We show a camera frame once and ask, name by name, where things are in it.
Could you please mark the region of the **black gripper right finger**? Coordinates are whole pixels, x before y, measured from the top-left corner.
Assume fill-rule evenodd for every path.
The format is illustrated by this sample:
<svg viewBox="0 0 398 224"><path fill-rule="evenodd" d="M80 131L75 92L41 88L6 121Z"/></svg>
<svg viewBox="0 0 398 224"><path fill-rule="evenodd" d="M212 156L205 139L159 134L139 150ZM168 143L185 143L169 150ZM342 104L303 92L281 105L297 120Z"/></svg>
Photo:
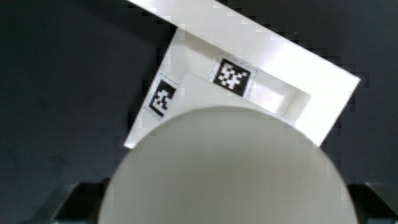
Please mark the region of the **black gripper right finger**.
<svg viewBox="0 0 398 224"><path fill-rule="evenodd" d="M398 184L349 185L359 224L398 224Z"/></svg>

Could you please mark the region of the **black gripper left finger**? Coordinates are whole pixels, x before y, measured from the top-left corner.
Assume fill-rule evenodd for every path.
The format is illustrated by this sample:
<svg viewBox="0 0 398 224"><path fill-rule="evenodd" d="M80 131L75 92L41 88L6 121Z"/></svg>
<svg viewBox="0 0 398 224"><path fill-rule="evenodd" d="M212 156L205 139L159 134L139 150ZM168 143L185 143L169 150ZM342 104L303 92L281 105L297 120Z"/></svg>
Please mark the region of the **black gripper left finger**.
<svg viewBox="0 0 398 224"><path fill-rule="evenodd" d="M24 224L98 224L109 179L61 185Z"/></svg>

